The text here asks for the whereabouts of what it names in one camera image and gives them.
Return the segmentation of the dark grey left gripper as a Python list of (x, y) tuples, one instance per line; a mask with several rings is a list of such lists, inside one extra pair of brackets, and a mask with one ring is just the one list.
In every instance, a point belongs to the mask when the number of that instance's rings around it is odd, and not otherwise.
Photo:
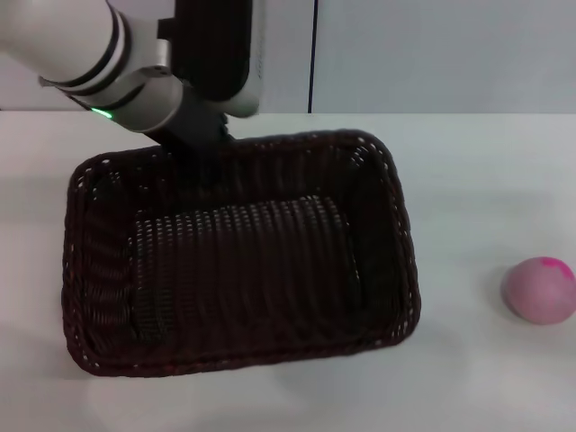
[(222, 163), (218, 144), (232, 142), (226, 114), (210, 107), (190, 87), (183, 87), (183, 96), (175, 114), (162, 126), (147, 133), (173, 158), (198, 157), (199, 183), (212, 187), (222, 179)]

